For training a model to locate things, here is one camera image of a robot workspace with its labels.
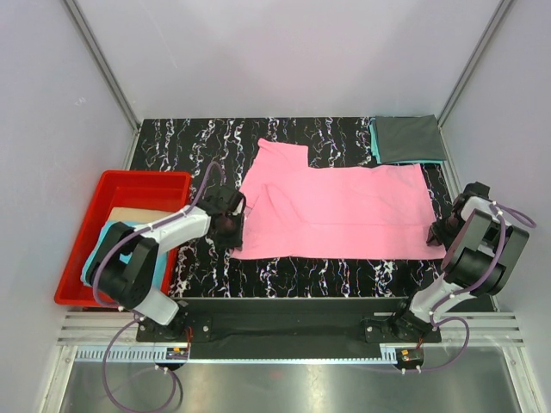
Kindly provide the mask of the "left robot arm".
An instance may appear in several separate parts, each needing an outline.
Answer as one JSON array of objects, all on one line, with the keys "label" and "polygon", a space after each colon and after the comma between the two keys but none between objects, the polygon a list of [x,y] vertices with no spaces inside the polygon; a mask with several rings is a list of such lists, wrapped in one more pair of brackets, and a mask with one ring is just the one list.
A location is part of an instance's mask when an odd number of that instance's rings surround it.
[{"label": "left robot arm", "polygon": [[158,258],[191,240],[210,237],[225,250],[243,245],[245,195],[221,186],[166,217],[143,225],[112,224],[84,268],[84,284],[117,306],[156,323],[156,331],[175,341],[185,332],[181,306],[154,286]]}]

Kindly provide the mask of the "pink t shirt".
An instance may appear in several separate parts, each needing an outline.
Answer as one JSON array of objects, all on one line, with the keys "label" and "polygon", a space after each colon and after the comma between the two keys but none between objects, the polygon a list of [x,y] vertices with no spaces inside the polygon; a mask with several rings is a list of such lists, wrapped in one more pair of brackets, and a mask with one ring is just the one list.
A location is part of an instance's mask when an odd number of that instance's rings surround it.
[{"label": "pink t shirt", "polygon": [[444,258],[444,247],[426,243],[436,216],[419,165],[313,168],[305,145],[257,144],[233,258]]}]

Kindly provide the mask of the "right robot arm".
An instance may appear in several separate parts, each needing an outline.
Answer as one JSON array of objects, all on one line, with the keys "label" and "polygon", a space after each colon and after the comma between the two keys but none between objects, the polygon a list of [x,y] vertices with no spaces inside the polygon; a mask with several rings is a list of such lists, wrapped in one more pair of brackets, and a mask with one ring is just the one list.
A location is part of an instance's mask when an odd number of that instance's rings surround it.
[{"label": "right robot arm", "polygon": [[428,231],[426,243],[445,248],[442,274],[400,305],[389,321],[392,334],[405,342],[420,339],[461,302],[499,293],[535,228],[528,215],[492,200],[487,185],[469,183],[451,213]]}]

